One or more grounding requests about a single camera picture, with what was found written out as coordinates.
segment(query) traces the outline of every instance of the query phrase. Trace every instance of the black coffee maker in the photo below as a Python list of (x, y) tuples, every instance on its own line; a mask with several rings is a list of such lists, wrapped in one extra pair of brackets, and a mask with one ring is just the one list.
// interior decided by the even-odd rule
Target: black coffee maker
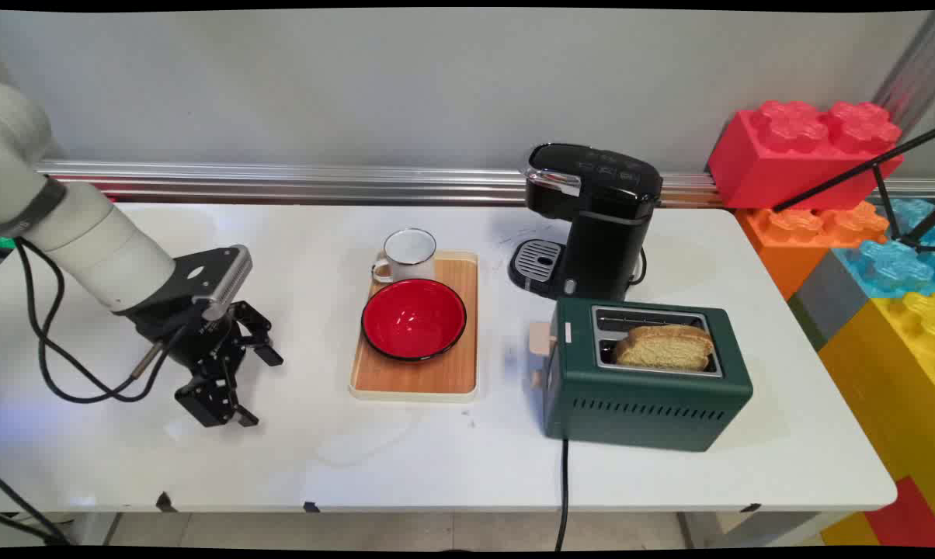
[(547, 143), (529, 152), (521, 170), (528, 208), (572, 225), (567, 245), (538, 238), (521, 244), (509, 278), (552, 300), (623, 300), (660, 201), (657, 169), (614, 151)]

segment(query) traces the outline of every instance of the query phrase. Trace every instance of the white table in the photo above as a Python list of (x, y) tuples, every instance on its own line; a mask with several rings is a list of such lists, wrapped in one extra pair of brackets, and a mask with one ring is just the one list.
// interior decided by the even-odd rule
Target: white table
[[(0, 475), (32, 505), (154, 512), (166, 491), (180, 512), (301, 512), (305, 502), (323, 512), (559, 509), (561, 445), (543, 436), (540, 393), (529, 387), (539, 361), (527, 349), (528, 326), (548, 321), (553, 302), (514, 287), (506, 263), (527, 238), (566, 240), (569, 224), (514, 208), (122, 208), (172, 255), (247, 245), (254, 269), (238, 298), (271, 319), (284, 364), (266, 367), (252, 353), (244, 361), (240, 400), (261, 419), (250, 429), (200, 427), (173, 400), (189, 374), (170, 361), (140, 403), (64, 402), (40, 378), (23, 269), (10, 255), (0, 266)], [(470, 404), (348, 393), (372, 258), (386, 234), (407, 226), (481, 259)], [(781, 529), (808, 532), (828, 520), (816, 512), (832, 519), (893, 502), (893, 481), (730, 213), (659, 210), (645, 251), (648, 276), (628, 300), (726, 309), (754, 397), (705, 453), (573, 442), (571, 510), (738, 512), (759, 503), (762, 512), (802, 512)], [(42, 316), (53, 276), (33, 261)], [(148, 349), (70, 276), (51, 337), (109, 385)], [(94, 394), (50, 359), (62, 388)], [(0, 510), (16, 510), (2, 493)]]

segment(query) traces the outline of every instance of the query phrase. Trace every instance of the mug handle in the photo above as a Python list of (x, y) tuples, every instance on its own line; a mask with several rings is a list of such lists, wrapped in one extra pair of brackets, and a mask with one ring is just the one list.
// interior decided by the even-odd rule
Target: mug handle
[(379, 276), (378, 269), (382, 266), (388, 266), (388, 259), (378, 259), (378, 262), (375, 262), (371, 265), (371, 275), (374, 277), (375, 282), (378, 283), (392, 283), (395, 280), (393, 276)]

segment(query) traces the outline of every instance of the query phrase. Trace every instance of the toast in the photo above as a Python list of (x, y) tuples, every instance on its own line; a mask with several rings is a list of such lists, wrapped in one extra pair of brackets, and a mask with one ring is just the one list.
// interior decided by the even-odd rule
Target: toast
[(702, 371), (712, 351), (712, 337), (702, 328), (666, 325), (631, 329), (614, 354), (617, 365)]

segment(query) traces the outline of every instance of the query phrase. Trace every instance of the red bowl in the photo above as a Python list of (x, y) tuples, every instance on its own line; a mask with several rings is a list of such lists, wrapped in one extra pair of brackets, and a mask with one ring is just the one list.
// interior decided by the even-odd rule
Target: red bowl
[(371, 347), (403, 361), (422, 361), (454, 347), (467, 322), (457, 291), (432, 279), (392, 283), (367, 301), (360, 318)]

